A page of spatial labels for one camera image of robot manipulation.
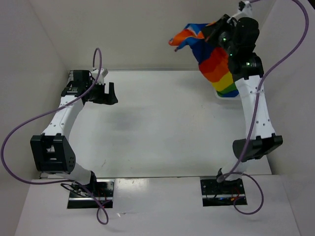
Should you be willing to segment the rainbow striped shorts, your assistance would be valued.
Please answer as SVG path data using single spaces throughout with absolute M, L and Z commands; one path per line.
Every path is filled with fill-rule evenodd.
M 175 46 L 175 51 L 189 46 L 198 62 L 199 71 L 211 83 L 215 91 L 227 93 L 237 90 L 232 74 L 228 70 L 226 52 L 222 48 L 212 47 L 204 41 L 202 28 L 206 25 L 187 24 L 181 32 L 168 41 L 168 44 Z

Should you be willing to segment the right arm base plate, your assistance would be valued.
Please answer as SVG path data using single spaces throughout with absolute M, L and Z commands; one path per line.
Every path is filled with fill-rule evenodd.
M 218 183 L 215 177 L 201 177 L 201 194 L 204 207 L 247 205 L 243 181 L 239 178 L 231 183 Z

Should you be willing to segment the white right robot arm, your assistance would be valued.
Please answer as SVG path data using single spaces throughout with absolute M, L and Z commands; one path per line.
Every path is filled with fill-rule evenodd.
M 228 69 L 239 92 L 246 126 L 246 138 L 235 140 L 232 149 L 237 161 L 231 168 L 220 169 L 216 188 L 227 193 L 233 181 L 246 170 L 246 162 L 259 160 L 283 144 L 268 113 L 261 58 L 254 52 L 259 36 L 258 22 L 250 17 L 235 19 L 223 15 L 202 29 L 205 41 L 223 49 L 228 56 Z

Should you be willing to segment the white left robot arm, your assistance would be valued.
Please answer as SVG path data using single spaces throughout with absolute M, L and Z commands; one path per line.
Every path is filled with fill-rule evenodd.
M 59 110 L 40 135 L 32 136 L 31 150 L 38 171 L 56 174 L 81 184 L 86 196 L 94 196 L 98 183 L 92 171 L 76 161 L 68 141 L 72 127 L 87 102 L 104 105 L 118 103 L 114 83 L 106 81 L 107 69 L 72 70 L 61 92 Z

